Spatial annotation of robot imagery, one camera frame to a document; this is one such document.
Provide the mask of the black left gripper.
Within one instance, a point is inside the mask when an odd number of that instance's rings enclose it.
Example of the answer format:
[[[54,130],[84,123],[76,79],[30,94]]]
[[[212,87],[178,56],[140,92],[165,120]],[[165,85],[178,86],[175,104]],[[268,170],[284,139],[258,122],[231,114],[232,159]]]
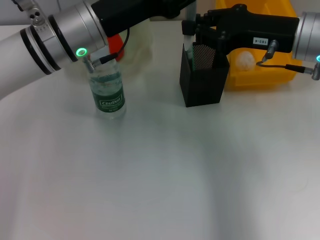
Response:
[[[119,34],[149,18],[174,19],[193,0],[99,0],[92,10],[107,37]]]

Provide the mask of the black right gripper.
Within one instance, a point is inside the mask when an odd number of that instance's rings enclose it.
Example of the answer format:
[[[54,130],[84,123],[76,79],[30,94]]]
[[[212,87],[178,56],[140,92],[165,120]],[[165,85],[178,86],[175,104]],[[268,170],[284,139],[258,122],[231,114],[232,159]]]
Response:
[[[267,50],[273,40],[278,43],[277,52],[290,53],[299,21],[297,17],[252,13],[245,4],[208,10],[197,13],[195,21],[182,21],[182,33],[187,37],[184,50],[193,60],[195,36],[196,44],[213,48],[219,59],[227,59],[227,54],[239,48]]]

